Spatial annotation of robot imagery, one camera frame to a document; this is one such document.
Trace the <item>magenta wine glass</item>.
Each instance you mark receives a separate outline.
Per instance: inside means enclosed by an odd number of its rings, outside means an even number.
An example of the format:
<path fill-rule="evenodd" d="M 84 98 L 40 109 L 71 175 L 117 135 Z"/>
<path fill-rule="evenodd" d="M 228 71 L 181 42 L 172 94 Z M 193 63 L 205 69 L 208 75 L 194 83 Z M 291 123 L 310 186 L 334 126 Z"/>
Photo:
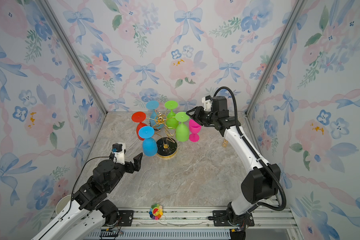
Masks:
<path fill-rule="evenodd" d="M 199 125 L 196 121 L 189 121 L 189 130 L 191 132 L 189 140 L 193 143 L 196 143 L 200 140 L 199 132 L 201 131 L 202 126 Z"/>

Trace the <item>green wine glass front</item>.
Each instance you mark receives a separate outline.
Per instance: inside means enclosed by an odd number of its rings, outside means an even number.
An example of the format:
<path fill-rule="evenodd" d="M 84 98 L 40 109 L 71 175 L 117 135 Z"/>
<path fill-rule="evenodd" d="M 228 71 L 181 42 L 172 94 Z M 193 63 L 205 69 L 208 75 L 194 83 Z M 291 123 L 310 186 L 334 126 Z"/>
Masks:
<path fill-rule="evenodd" d="M 190 117 L 185 112 L 179 112 L 175 115 L 175 119 L 179 122 L 176 128 L 176 139 L 179 142 L 186 142 L 189 139 L 190 131 L 185 122 L 188 121 Z"/>

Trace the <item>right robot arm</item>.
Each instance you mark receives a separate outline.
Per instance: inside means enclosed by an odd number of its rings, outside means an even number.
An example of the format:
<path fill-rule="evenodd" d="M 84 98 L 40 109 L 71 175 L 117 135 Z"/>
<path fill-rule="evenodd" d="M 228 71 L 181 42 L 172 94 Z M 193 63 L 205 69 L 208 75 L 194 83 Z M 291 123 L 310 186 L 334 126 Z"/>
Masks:
<path fill-rule="evenodd" d="M 286 208 L 286 194 L 280 183 L 281 169 L 270 164 L 255 149 L 244 133 L 237 113 L 229 115 L 229 111 L 205 111 L 204 107 L 195 107 L 186 114 L 203 127 L 214 127 L 234 148 L 242 161 L 247 175 L 241 183 L 238 198 L 227 206 L 224 217 L 216 217 L 231 226 L 248 226 L 248 219 L 258 207 L 273 211 Z"/>

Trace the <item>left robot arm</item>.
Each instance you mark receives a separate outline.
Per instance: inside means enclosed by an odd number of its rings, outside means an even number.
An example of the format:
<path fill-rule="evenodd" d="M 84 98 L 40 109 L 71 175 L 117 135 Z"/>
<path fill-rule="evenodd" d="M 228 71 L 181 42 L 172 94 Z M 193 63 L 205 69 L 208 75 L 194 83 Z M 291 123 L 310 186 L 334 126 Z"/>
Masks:
<path fill-rule="evenodd" d="M 71 201 L 34 239 L 83 240 L 102 226 L 131 226 L 134 212 L 119 210 L 107 196 L 125 173 L 132 174 L 141 169 L 142 158 L 140 153 L 133 162 L 124 164 L 111 159 L 101 161 L 93 175 L 72 195 Z"/>

